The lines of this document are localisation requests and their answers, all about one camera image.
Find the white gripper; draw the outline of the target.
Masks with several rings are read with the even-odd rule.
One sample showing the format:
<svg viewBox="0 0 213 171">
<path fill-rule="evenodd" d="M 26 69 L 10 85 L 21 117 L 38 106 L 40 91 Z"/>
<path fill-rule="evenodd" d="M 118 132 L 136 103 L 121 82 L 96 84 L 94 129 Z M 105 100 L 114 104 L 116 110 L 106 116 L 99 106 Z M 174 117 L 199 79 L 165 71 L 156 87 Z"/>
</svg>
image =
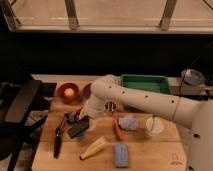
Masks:
<svg viewBox="0 0 213 171">
<path fill-rule="evenodd" d="M 104 99 L 91 95 L 83 105 L 79 118 L 82 119 L 85 116 L 92 118 L 89 119 L 89 131 L 92 131 L 96 128 L 98 120 L 95 118 L 98 118 L 104 111 L 105 103 L 106 101 Z"/>
</svg>

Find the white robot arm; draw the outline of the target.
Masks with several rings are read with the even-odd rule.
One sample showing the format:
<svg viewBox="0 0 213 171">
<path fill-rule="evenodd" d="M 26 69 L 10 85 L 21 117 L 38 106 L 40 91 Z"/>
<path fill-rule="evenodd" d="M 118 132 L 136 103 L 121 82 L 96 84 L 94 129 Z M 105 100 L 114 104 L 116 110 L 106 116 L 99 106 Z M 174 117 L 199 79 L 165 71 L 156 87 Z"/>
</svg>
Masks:
<svg viewBox="0 0 213 171">
<path fill-rule="evenodd" d="M 83 114 L 92 119 L 104 111 L 107 100 L 118 100 L 190 130 L 186 171 L 213 171 L 213 99 L 189 98 L 126 88 L 118 78 L 106 75 L 91 84 Z"/>
</svg>

